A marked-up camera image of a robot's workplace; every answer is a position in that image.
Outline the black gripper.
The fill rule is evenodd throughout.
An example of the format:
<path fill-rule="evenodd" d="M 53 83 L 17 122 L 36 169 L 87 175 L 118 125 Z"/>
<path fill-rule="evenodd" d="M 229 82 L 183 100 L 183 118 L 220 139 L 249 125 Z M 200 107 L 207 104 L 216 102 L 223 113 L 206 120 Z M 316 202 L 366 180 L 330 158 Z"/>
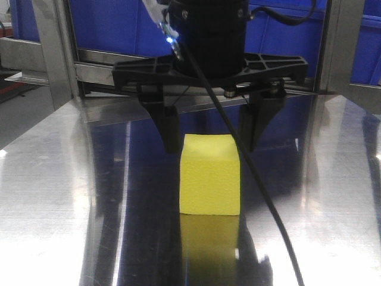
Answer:
<path fill-rule="evenodd" d="M 170 22 L 179 30 L 183 60 L 172 52 L 114 64 L 115 88 L 136 85 L 138 101 L 154 121 L 167 153 L 180 151 L 180 129 L 176 107 L 165 105 L 164 86 L 222 88 L 227 97 L 234 97 L 236 87 L 248 83 L 243 92 L 248 102 L 239 109 L 239 136 L 253 152 L 285 106 L 284 80 L 305 82 L 308 63 L 302 57 L 245 52 L 247 25 L 260 12 L 288 26 L 305 21 L 265 6 L 250 9 L 248 1 L 174 1 Z"/>

